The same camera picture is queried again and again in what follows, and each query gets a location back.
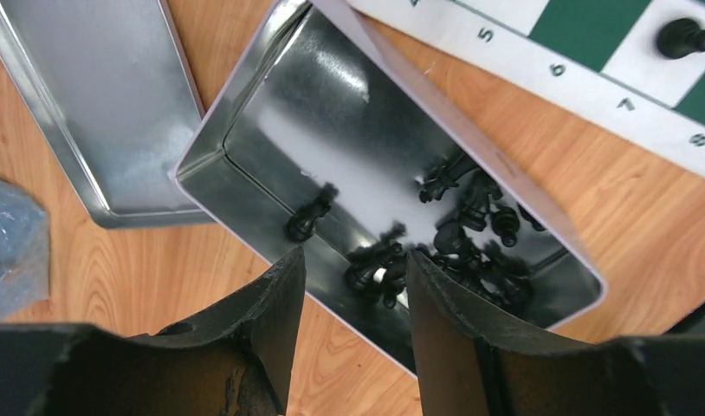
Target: metal tin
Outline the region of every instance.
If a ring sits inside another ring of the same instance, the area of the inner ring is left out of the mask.
[[[210,220],[171,178],[203,110],[163,0],[0,1],[0,57],[95,223]]]
[[[506,253],[540,264],[522,318],[553,328],[600,302],[605,283],[569,218],[424,76],[339,0],[278,2],[177,167],[179,186],[270,263],[294,247],[282,230],[325,184],[339,195],[304,245],[307,292],[413,369],[405,296],[394,309],[343,282],[350,254],[403,224],[398,241],[430,244],[457,201],[423,204],[426,172],[460,147],[526,207]],[[483,244],[490,231],[470,232]]]

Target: chess pawn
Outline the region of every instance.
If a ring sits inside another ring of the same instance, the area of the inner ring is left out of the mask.
[[[345,282],[350,289],[357,292],[369,291],[375,281],[373,275],[381,268],[387,268],[397,256],[404,251],[404,247],[399,243],[393,243],[375,251],[370,257],[353,263],[345,270]]]
[[[476,270],[482,263],[481,253],[457,223],[447,223],[434,236],[434,247],[440,254],[457,255],[458,263],[466,269]]]
[[[423,189],[419,193],[419,200],[423,203],[432,199],[437,201],[442,199],[442,195],[450,189],[458,187],[457,180],[480,167],[465,152],[460,150],[453,157],[449,158],[443,165],[439,166],[430,178],[424,181]]]
[[[669,59],[705,52],[705,29],[689,18],[666,23],[656,36],[656,49]]]
[[[518,205],[518,212],[521,214],[521,217],[531,223],[531,228],[533,228],[536,231],[544,231],[546,228],[544,228],[543,225],[539,221],[536,220],[536,218],[531,216],[531,213],[526,211],[522,206]]]
[[[514,247],[518,243],[516,233],[521,228],[521,221],[513,208],[501,205],[498,211],[490,214],[490,228],[501,238],[503,246]]]
[[[332,209],[337,190],[327,185],[310,204],[302,206],[284,226],[284,234],[294,243],[304,243],[314,234],[314,226]]]

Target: wooden table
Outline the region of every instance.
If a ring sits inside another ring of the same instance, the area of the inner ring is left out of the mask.
[[[269,0],[170,1],[204,105],[214,100]],[[543,100],[376,27],[550,192],[610,284],[559,329],[601,341],[664,331],[705,300],[705,180]],[[238,289],[267,265],[219,225],[106,231],[82,208],[0,63],[0,178],[43,205],[51,298],[13,321],[89,321],[153,332]],[[307,299],[290,414],[420,413],[416,381]]]

